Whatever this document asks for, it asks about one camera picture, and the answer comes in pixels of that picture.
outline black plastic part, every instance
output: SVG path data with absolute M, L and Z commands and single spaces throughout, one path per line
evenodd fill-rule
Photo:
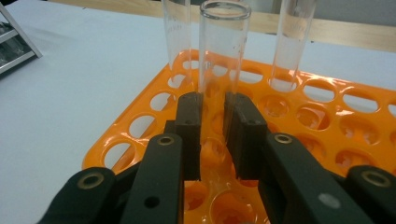
M 230 111 L 233 106 L 232 119 L 229 131 L 224 131 L 227 148 L 233 158 L 237 177 L 241 179 L 259 179 L 262 171 L 262 152 L 267 123 L 257 107 L 247 96 L 228 92 L 225 98 L 224 111 Z
M 108 211 L 116 203 L 110 193 L 115 182 L 114 173 L 107 168 L 78 172 L 58 192 L 38 223 L 106 223 Z
M 373 223 L 297 138 L 270 133 L 262 154 L 270 171 L 262 173 L 260 195 L 265 207 L 280 208 L 267 210 L 272 224 Z M 276 187 L 283 205 L 275 201 L 282 196 L 268 195 L 279 193 Z
M 375 223 L 396 223 L 395 176 L 374 166 L 355 166 L 344 188 Z
M 202 94 L 178 98 L 175 133 L 183 139 L 184 180 L 200 180 Z
M 182 166 L 178 135 L 165 133 L 151 138 L 120 223 L 182 223 Z

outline wooden edge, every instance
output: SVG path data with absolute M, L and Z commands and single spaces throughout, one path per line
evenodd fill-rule
M 121 13 L 161 18 L 161 2 L 149 0 L 50 0 L 77 7 L 109 10 Z M 278 15 L 253 12 L 250 31 L 276 34 Z M 199 7 L 191 6 L 191 20 L 199 21 Z M 344 21 L 314 19 L 309 34 L 311 41 L 344 45 L 362 49 L 396 52 L 396 27 Z

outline table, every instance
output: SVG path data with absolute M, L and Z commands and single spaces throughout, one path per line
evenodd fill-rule
M 7 10 L 43 57 L 0 77 L 0 222 L 32 223 L 166 65 L 165 36 L 153 11 L 142 16 L 32 0 Z M 270 63 L 276 37 L 255 26 L 245 58 Z M 197 48 L 196 22 L 192 36 Z M 319 40 L 307 43 L 302 70 L 396 90 L 394 41 L 384 43 L 390 50 L 377 50 Z

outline white table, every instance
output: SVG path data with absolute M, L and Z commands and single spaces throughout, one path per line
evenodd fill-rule
M 35 223 L 167 63 L 163 20 L 32 0 L 7 10 L 44 56 L 0 78 L 0 223 Z M 270 63 L 275 41 L 249 33 L 245 58 Z M 396 90 L 396 53 L 309 42 L 301 69 Z

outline glass test tube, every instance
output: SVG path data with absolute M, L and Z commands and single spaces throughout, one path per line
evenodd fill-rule
M 317 0 L 283 0 L 270 85 L 292 91 Z
M 205 130 L 209 130 L 206 125 L 219 113 L 225 126 L 229 123 L 226 118 L 231 118 L 232 111 L 223 111 L 225 93 L 236 93 L 251 9 L 247 4 L 232 1 L 206 1 L 200 9 L 198 88 L 204 96 L 202 137 L 205 137 Z M 228 127 L 223 132 L 227 136 Z
M 192 83 L 191 79 L 191 15 L 190 0 L 162 0 L 163 23 L 165 27 L 169 68 L 175 85 L 181 81 Z M 177 69 L 182 62 L 185 71 Z

